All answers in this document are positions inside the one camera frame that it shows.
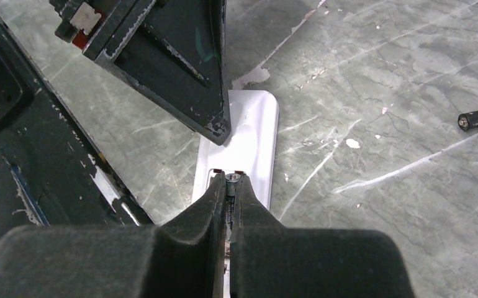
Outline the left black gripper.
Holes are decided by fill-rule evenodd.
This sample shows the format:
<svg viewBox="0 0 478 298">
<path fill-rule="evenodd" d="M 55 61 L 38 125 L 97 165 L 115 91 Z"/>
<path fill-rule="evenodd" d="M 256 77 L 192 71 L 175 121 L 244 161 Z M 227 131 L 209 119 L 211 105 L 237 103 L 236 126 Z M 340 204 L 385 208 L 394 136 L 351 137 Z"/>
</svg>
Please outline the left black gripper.
<svg viewBox="0 0 478 298">
<path fill-rule="evenodd" d="M 231 132 L 225 1 L 51 0 L 55 35 L 216 145 Z"/>
</svg>

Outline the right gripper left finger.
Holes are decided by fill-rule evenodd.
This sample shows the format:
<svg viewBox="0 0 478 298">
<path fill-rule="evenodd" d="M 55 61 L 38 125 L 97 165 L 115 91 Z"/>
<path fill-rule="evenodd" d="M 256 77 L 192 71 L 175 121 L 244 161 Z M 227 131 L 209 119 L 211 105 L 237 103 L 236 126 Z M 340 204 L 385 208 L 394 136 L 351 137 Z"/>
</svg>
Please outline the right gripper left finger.
<svg viewBox="0 0 478 298">
<path fill-rule="evenodd" d="M 220 297 L 226 182 L 162 226 L 26 225 L 0 239 L 0 297 Z"/>
</svg>

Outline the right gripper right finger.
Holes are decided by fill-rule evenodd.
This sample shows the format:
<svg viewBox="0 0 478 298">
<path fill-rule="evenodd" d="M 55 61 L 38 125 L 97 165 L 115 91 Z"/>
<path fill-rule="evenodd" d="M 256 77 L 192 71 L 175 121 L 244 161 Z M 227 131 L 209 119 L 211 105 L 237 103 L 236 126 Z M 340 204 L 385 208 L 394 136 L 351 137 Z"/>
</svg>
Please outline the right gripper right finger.
<svg viewBox="0 0 478 298">
<path fill-rule="evenodd" d="M 402 254 L 377 230 L 290 228 L 236 186 L 231 238 L 232 297 L 413 297 Z"/>
</svg>

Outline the white remote control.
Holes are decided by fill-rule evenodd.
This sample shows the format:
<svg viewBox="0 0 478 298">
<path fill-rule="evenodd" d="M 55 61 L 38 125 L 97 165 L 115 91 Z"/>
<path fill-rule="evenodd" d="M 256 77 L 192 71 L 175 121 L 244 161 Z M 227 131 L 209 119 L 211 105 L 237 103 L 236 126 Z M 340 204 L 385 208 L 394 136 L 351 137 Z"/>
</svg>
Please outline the white remote control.
<svg viewBox="0 0 478 298">
<path fill-rule="evenodd" d="M 221 146 L 201 139 L 197 156 L 190 223 L 202 223 L 209 241 L 210 297 L 230 296 L 230 272 L 226 245 L 242 227 L 279 228 L 269 203 L 273 183 L 274 154 L 279 106 L 267 91 L 231 90 L 231 132 Z M 226 222 L 226 174 L 238 173 L 233 229 Z"/>
</svg>

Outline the black orange battery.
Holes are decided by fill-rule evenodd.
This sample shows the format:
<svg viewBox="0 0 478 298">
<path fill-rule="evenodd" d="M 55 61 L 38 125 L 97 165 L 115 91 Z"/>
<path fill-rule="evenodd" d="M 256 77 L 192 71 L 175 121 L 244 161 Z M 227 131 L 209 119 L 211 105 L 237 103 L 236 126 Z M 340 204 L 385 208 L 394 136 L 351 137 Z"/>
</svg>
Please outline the black orange battery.
<svg viewBox="0 0 478 298">
<path fill-rule="evenodd" d="M 240 174 L 230 173 L 225 175 L 226 178 L 226 222 L 229 230 L 233 229 L 233 213 L 235 205 L 235 196 L 237 190 L 237 183 L 240 179 Z"/>
</svg>

